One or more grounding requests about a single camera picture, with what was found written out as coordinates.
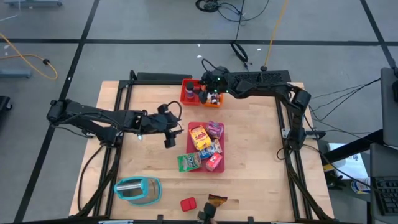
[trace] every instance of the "red cube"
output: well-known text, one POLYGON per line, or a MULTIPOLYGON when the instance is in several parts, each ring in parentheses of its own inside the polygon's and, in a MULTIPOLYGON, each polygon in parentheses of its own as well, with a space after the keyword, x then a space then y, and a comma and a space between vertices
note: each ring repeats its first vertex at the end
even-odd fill
POLYGON ((217 152, 214 153, 214 154, 210 157, 210 159, 207 161, 207 163, 206 163, 206 168, 207 168, 210 172, 212 172, 212 171, 217 167, 217 165, 220 163, 220 161, 221 161, 222 158, 223 158, 222 155, 218 154, 217 152))
POLYGON ((180 204, 183 212, 195 209, 197 207, 197 202, 195 201, 194 197, 184 199, 180 202, 180 204))

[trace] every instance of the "green snack bag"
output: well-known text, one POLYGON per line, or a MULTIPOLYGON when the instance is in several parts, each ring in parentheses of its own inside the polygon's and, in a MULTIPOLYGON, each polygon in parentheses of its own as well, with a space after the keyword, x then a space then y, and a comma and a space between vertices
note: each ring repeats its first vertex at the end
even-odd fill
POLYGON ((201 167, 200 156, 197 152, 177 156, 178 169, 187 172, 201 167))

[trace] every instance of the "orange container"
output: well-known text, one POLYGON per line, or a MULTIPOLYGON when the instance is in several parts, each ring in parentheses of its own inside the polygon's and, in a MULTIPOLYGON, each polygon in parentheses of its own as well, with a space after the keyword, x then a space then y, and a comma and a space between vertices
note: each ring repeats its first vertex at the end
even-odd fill
POLYGON ((208 106, 208 107, 212 107, 212 108, 219 108, 223 104, 223 100, 224 100, 224 95, 220 94, 220 103, 219 104, 214 105, 212 103, 205 103, 204 105, 208 106))

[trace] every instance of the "gray floor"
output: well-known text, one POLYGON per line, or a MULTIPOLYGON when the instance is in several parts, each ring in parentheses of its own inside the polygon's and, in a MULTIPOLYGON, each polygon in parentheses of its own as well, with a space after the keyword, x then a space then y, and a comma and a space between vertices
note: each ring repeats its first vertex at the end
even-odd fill
MULTIPOLYGON (((91 26, 90 39, 233 39, 237 24, 219 14, 198 11, 194 0, 101 0, 91 26)), ((237 6, 241 1, 230 0, 237 6)), ((367 0, 376 22, 387 41, 398 41, 394 29, 398 2, 367 0)), ((93 0, 64 1, 60 8, 23 9, 19 17, 0 22, 0 32, 9 38, 79 39, 93 0)), ((255 15, 265 1, 246 1, 247 17, 255 15)), ((266 12, 241 27, 239 38, 267 40, 283 1, 270 0, 266 12)), ((16 9, 0 4, 0 19, 15 14, 16 9)), ((290 1, 277 33, 278 40, 360 40, 377 41, 366 14, 357 0, 290 1)), ((0 44, 0 55, 13 55, 11 48, 0 44)), ((44 79, 34 73, 31 79, 0 79, 0 95, 12 98, 14 109, 2 122, 0 131, 0 223, 13 221, 30 173, 40 151, 48 122, 45 115, 50 100, 57 99, 77 44, 16 44, 23 53, 48 58, 60 78, 44 79)), ((245 45, 250 70, 264 63, 266 45, 245 45)), ((389 47, 398 58, 398 47, 389 47)), ((68 98, 95 105, 103 80, 128 77, 136 72, 187 73, 198 78, 203 73, 201 58, 232 71, 244 71, 229 45, 118 45, 86 44, 78 62, 68 98)), ((40 61, 31 60, 48 75, 40 61)), ((313 95, 370 82, 379 77, 387 61, 379 46, 336 47, 275 45, 269 70, 287 69, 292 80, 304 82, 313 95)), ((19 59, 0 60, 0 67, 27 67, 19 59)), ((332 100, 327 96, 313 100, 316 107, 332 100)), ((335 104, 319 110, 323 116, 335 104)), ((381 127, 381 94, 375 83, 348 100, 326 120, 346 131, 375 131, 381 127)), ((319 129, 329 127, 316 124, 319 129)), ((325 137, 333 142, 355 139, 331 132, 325 137)), ((85 140, 56 130, 25 221, 66 217, 85 148, 85 140)), ((330 192, 336 218, 364 223, 366 204, 330 192)))

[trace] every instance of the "red box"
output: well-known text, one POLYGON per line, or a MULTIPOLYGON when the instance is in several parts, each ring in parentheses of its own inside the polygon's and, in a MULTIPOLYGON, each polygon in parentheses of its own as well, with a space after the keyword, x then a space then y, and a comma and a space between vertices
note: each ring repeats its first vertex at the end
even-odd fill
MULTIPOLYGON (((225 125, 223 123, 221 123, 221 124, 224 126, 224 131, 221 134, 219 142, 220 142, 221 148, 223 149, 223 152, 221 153, 223 158, 220 161, 220 163, 218 164, 218 166, 213 170, 213 173, 222 173, 222 172, 224 172, 224 168, 225 168, 224 133, 225 133, 226 130, 225 130, 225 125)), ((192 128, 197 127, 199 125, 202 125, 203 127, 206 127, 207 126, 207 122, 189 122, 187 129, 189 130, 189 129, 192 129, 192 128)), ((191 135, 187 131, 187 153, 193 153, 193 152, 197 152, 197 149, 193 145, 191 135)), ((204 166, 208 160, 209 159, 202 159, 201 163, 203 164, 203 166, 201 166, 200 168, 191 170, 190 172, 210 172, 210 171, 208 171, 206 169, 206 166, 204 166)))
POLYGON ((197 202, 195 201, 194 197, 190 197, 187 199, 184 199, 180 202, 181 209, 183 212, 195 209, 197 207, 197 202))
POLYGON ((220 163, 220 161, 223 159, 223 156, 218 154, 217 152, 214 153, 210 159, 206 162, 206 168, 212 172, 215 168, 217 168, 217 165, 220 163))
POLYGON ((180 95, 180 102, 183 105, 200 105, 200 100, 199 100, 199 96, 195 94, 195 96, 193 98, 187 98, 185 96, 186 94, 186 85, 188 82, 192 82, 193 83, 193 87, 194 89, 200 89, 201 85, 199 84, 199 80, 194 80, 191 78, 184 78, 182 80, 182 86, 181 86, 181 95, 180 95))

